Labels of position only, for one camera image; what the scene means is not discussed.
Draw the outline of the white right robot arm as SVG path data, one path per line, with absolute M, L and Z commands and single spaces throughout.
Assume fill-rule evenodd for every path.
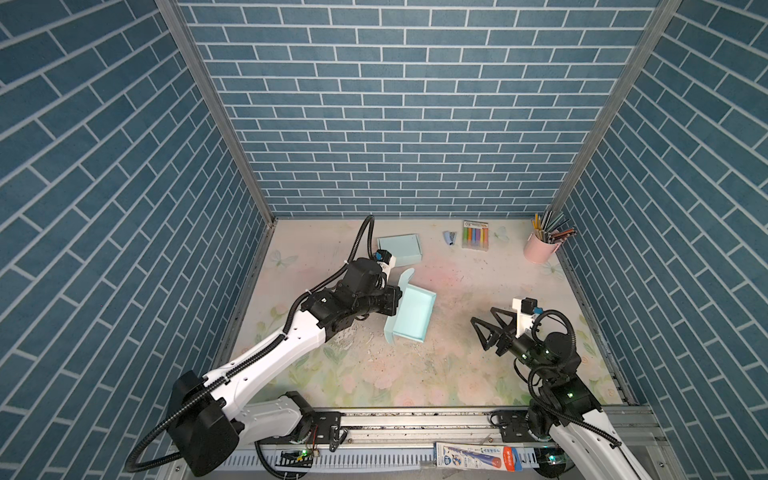
M 473 317 L 482 348 L 515 357 L 523 366 L 530 434 L 551 440 L 586 479 L 648 479 L 650 474 L 620 439 L 603 406 L 581 380 L 581 357 L 570 319 L 558 310 L 491 309 L 494 324 Z

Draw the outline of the light blue box stack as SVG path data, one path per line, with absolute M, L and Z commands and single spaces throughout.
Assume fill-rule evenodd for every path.
M 396 314 L 389 316 L 384 326 L 384 337 L 390 345 L 395 344 L 396 337 L 419 343 L 426 339 L 437 294 L 414 285 L 411 282 L 414 274 L 415 269 L 409 268 L 398 281 L 402 298 L 398 301 Z

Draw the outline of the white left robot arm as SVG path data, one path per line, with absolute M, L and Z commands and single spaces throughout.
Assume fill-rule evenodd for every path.
M 304 292 L 286 325 L 245 354 L 204 375 L 184 373 L 173 385 L 167 429 L 192 474 L 204 476 L 242 443 L 305 435 L 312 409 L 296 392 L 249 406 L 249 401 L 291 364 L 323 346 L 355 321 L 392 316 L 402 297 L 388 282 L 396 259 L 385 250 L 345 264 L 336 284 Z

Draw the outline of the light blue paper box sheet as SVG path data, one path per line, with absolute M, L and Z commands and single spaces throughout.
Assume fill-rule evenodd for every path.
M 406 234 L 377 239 L 378 248 L 388 251 L 395 258 L 396 267 L 407 267 L 423 259 L 422 247 L 417 234 Z

